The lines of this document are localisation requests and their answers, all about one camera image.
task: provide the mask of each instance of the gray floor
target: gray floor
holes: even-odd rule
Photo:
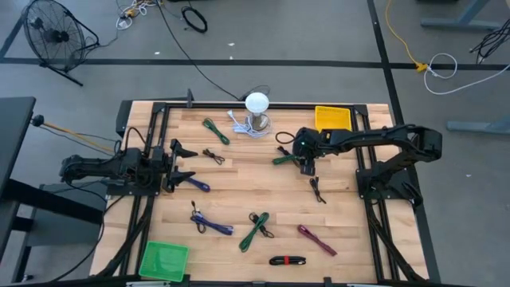
[[[2,2],[0,40],[11,31],[25,2]],[[114,0],[61,2],[90,25],[103,43],[115,36]],[[447,52],[460,63],[471,64],[474,57],[468,50],[483,33],[423,29],[419,25],[420,17],[458,15],[467,3],[441,5],[394,0],[391,22],[420,61]],[[167,8],[178,13],[181,5],[171,3]],[[375,5],[379,20],[384,23],[386,1],[376,0]],[[209,0],[194,2],[194,6],[209,22],[210,31],[205,35],[186,31],[181,21],[167,16],[182,46],[193,58],[380,60],[365,1]],[[510,10],[504,0],[493,0],[480,19],[503,22],[508,16]],[[382,31],[390,61],[410,62],[400,42],[384,25]],[[509,44],[502,46],[487,62],[507,64],[509,50]],[[7,56],[33,57],[23,32],[18,34]],[[154,9],[119,33],[119,40],[112,46],[91,53],[91,57],[184,58]],[[202,70],[237,94],[256,85],[270,85],[271,98],[277,101],[390,102],[381,69],[207,66]],[[460,71],[451,81],[430,79],[430,85],[446,90],[492,73]],[[187,88],[193,89],[198,100],[229,99],[190,66],[82,65],[71,74],[85,86],[79,88],[36,65],[0,65],[1,96],[35,96],[35,112],[44,114],[49,122],[109,137],[116,136],[116,110],[121,100],[181,96]],[[441,279],[465,285],[505,285],[510,264],[510,194],[505,181],[509,172],[505,161],[510,155],[508,137],[447,132],[444,126],[447,120],[488,121],[504,116],[510,105],[506,95],[510,76],[506,73],[458,94],[435,96],[425,90],[422,74],[413,70],[393,70],[393,74],[405,121],[435,128],[443,132],[445,139],[440,161],[418,165]],[[61,160],[71,154],[100,156],[30,128],[13,177],[34,186],[56,183]],[[38,248],[28,271],[36,275],[36,280],[47,281],[66,271],[89,247]],[[84,264],[73,277],[86,276],[89,264]],[[0,268],[1,282],[6,280],[2,276],[5,270]]]

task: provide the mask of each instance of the electric fan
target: electric fan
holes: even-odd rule
[[[40,66],[83,86],[67,72],[83,63],[89,51],[100,46],[97,35],[53,0],[33,0],[22,16],[26,39],[41,61]],[[81,27],[95,37],[94,43],[85,43]]]

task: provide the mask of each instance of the wooden table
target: wooden table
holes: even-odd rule
[[[145,135],[151,106],[151,101],[133,102],[128,127],[136,127]],[[368,104],[367,108],[371,128],[393,125],[386,104]],[[180,159],[179,170],[196,171],[194,178],[208,183],[211,192],[183,183],[174,194],[161,193],[155,200],[149,240],[189,246],[186,273],[193,281],[323,282],[324,277],[331,277],[333,282],[376,282],[365,208],[356,191],[355,152],[329,155],[316,161],[319,189],[328,204],[318,203],[309,177],[301,175],[291,163],[278,166],[271,163],[271,159],[281,156],[274,134],[295,133],[303,126],[313,128],[313,110],[269,109],[273,130],[258,140],[234,133],[226,111],[225,108],[171,109],[165,140],[167,152],[173,138],[185,149],[198,152],[200,156]],[[246,112],[234,110],[234,115],[244,119]],[[230,145],[222,144],[213,132],[202,126],[206,117],[214,120],[230,139]],[[143,148],[134,132],[129,145]],[[205,148],[225,157],[226,161],[218,166],[202,155]],[[398,152],[394,146],[375,150],[378,160],[387,160]],[[368,156],[365,159],[369,167]],[[190,220],[191,200],[210,221],[234,226],[233,236],[212,229],[200,234]],[[417,273],[427,277],[411,205],[404,200],[386,200],[386,204],[395,245]],[[124,241],[131,205],[132,198],[125,198],[106,214],[104,236],[97,247],[91,274],[103,269]],[[249,213],[264,211],[270,214],[266,227],[276,237],[264,238],[257,233],[248,252],[242,253],[239,242],[253,228]],[[338,255],[330,256],[299,234],[298,224],[306,225]],[[390,277],[386,251],[380,241],[379,245],[384,273]],[[135,244],[131,254],[136,255],[137,249]],[[134,255],[128,273],[134,270]],[[268,260],[277,255],[304,256],[307,264],[270,266]]]

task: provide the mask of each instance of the light bulb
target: light bulb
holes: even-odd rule
[[[269,99],[261,92],[252,92],[246,97],[245,105],[250,112],[258,115],[268,109]]]

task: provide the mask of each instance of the green basket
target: green basket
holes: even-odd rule
[[[180,282],[184,277],[189,249],[165,242],[148,242],[138,274]]]

